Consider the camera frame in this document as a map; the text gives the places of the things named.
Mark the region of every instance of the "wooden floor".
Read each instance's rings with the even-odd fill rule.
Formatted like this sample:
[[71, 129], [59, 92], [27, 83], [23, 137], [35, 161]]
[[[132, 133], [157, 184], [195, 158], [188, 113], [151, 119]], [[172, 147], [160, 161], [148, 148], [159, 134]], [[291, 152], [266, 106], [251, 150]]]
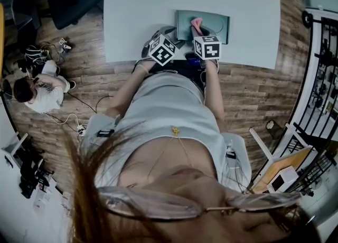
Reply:
[[[274, 119], [283, 126], [289, 120], [301, 86], [309, 40], [309, 32], [301, 22], [303, 1], [281, 0], [280, 41], [275, 70], [230, 64], [231, 62], [220, 67], [225, 120], [230, 132], [245, 139], [253, 174], [266, 158], [250, 136], [249, 128], [255, 128], [263, 141], [273, 147], [274, 142], [266, 132], [265, 124]], [[78, 25], [71, 25], [60, 31], [49, 18], [42, 21], [37, 42], [48, 41], [57, 44], [61, 37], [68, 37], [75, 45], [65, 56], [65, 62], [60, 64], [62, 74], [78, 84], [71, 93], [94, 109], [101, 97], [113, 96], [128, 78], [133, 63], [105, 62], [102, 14], [93, 11], [82, 18]], [[6, 39], [10, 42], [14, 37], [15, 34], [8, 30]], [[17, 69], [12, 65], [16, 58], [18, 53], [11, 54], [7, 60], [7, 65], [13, 70]], [[8, 79], [13, 83], [20, 75], [19, 71], [15, 71]], [[106, 98], [99, 103], [97, 111], [103, 112], [108, 106], [109, 98]], [[33, 138], [33, 145], [37, 149], [45, 150], [44, 158], [48, 166], [55, 170], [59, 187], [71, 191], [71, 165], [63, 145], [62, 129], [76, 142], [77, 133], [66, 125], [56, 125], [46, 115], [37, 114], [24, 104], [11, 101], [8, 107], [20, 133], [27, 132]], [[93, 115], [89, 107], [69, 95], [65, 95], [62, 108], [50, 114], [65, 120], [70, 113], [78, 115], [80, 124], [88, 123], [88, 119]], [[76, 128], [74, 117], [68, 122], [72, 128]]]

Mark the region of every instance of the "glasses frame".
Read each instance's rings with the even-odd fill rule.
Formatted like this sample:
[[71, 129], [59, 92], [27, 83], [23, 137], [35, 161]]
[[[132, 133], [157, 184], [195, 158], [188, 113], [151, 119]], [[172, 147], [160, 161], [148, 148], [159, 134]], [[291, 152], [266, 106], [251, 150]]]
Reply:
[[[227, 207], [203, 208], [198, 203], [168, 193], [147, 189], [107, 186], [98, 188], [107, 211], [125, 218], [147, 218], [157, 221], [179, 221], [199, 218], [208, 212], [219, 211], [231, 215], [235, 212], [262, 213], [291, 207], [301, 199], [300, 193], [240, 194], [226, 199]], [[257, 205], [269, 201], [271, 204]]]

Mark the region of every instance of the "necklace pendant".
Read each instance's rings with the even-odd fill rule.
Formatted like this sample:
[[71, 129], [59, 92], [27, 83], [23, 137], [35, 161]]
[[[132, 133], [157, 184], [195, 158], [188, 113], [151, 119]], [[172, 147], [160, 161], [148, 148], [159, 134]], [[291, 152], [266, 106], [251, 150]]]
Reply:
[[175, 137], [178, 137], [180, 133], [180, 130], [177, 127], [173, 127], [173, 134]]

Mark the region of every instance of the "desk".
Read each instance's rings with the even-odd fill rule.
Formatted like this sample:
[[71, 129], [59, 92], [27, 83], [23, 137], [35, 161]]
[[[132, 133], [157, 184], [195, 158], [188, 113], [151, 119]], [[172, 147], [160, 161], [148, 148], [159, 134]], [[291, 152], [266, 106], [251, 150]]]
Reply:
[[[143, 44], [163, 25], [175, 25], [176, 10], [230, 16], [229, 44], [221, 62], [275, 68], [280, 0], [105, 0], [106, 61], [140, 59]], [[175, 59], [184, 59], [187, 47]]]

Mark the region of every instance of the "pink cloth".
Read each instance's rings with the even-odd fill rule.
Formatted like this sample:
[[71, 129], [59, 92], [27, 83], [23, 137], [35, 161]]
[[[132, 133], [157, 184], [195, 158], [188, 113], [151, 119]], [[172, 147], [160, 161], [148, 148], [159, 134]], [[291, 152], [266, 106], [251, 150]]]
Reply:
[[191, 25], [195, 27], [197, 33], [200, 36], [203, 36], [203, 33], [200, 29], [200, 26], [202, 25], [202, 21], [203, 21], [203, 19], [201, 17], [197, 17], [197, 18], [195, 18], [194, 20], [191, 21]]

